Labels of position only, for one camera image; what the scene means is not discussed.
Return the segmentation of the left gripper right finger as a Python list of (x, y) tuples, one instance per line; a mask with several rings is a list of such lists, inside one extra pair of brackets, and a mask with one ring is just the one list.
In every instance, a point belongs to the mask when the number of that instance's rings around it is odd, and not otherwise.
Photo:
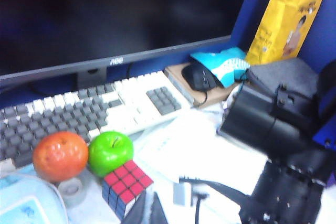
[(151, 206), (151, 224), (168, 224), (159, 196), (156, 192), (154, 192)]

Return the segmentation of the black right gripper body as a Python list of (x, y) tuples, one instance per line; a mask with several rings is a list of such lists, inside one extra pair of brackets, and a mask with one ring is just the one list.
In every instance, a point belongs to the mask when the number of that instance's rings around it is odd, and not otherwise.
[(315, 223), (324, 187), (288, 167), (266, 162), (249, 202), (241, 206), (242, 223)]

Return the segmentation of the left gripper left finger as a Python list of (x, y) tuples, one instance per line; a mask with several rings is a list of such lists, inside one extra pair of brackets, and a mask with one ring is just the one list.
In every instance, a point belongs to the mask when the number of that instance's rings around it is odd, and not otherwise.
[(123, 224), (139, 224), (142, 222), (146, 202), (146, 192), (143, 192), (138, 200), (134, 203), (126, 217), (123, 219)]

